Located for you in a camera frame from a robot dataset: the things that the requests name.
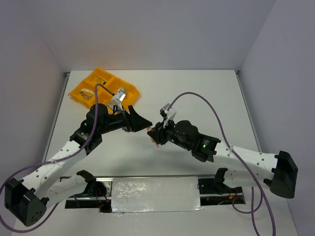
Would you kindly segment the blue highlighter pen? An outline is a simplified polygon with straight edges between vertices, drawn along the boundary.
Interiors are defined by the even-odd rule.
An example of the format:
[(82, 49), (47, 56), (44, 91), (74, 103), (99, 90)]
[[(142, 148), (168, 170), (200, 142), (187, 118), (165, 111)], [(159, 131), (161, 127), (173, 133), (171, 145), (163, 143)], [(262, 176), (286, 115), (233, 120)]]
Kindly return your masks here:
[(113, 104), (111, 104), (111, 103), (106, 103), (107, 104), (107, 106), (110, 108), (110, 109), (113, 109), (113, 107), (114, 107), (114, 105)]

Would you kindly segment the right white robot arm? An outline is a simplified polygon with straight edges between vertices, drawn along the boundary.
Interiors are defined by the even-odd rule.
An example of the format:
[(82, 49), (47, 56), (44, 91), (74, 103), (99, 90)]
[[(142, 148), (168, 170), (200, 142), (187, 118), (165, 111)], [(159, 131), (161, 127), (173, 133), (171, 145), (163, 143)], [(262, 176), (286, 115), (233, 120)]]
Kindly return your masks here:
[(298, 167), (286, 151), (273, 154), (228, 146), (218, 138), (200, 133), (188, 120), (170, 121), (167, 125), (158, 122), (147, 134), (157, 145), (171, 142), (201, 162), (221, 164), (214, 180), (219, 192), (260, 184), (279, 197), (295, 196)]

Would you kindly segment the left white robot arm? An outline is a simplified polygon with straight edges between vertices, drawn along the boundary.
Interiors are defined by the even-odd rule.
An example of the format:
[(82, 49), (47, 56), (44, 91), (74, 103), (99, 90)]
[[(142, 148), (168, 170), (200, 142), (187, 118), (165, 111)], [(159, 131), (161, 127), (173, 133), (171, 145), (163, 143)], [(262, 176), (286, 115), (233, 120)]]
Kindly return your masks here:
[(79, 171), (63, 181), (60, 178), (101, 144), (103, 134), (119, 129), (138, 132), (151, 125), (132, 106), (128, 110), (109, 114), (106, 105), (92, 105), (86, 119), (53, 157), (33, 165), (35, 170), (21, 180), (14, 176), (8, 178), (1, 187), (5, 208), (24, 226), (38, 228), (38, 221), (51, 206), (80, 192), (85, 196), (95, 193), (97, 181), (87, 171)]

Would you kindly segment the clear tape roll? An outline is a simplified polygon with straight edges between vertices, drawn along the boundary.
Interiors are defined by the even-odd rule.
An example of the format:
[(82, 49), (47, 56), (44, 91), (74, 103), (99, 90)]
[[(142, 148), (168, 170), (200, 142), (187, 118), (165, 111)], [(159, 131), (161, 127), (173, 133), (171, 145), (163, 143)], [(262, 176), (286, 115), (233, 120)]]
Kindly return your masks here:
[(83, 96), (85, 99), (91, 99), (95, 96), (95, 93), (90, 89), (83, 88), (80, 90), (80, 95)]

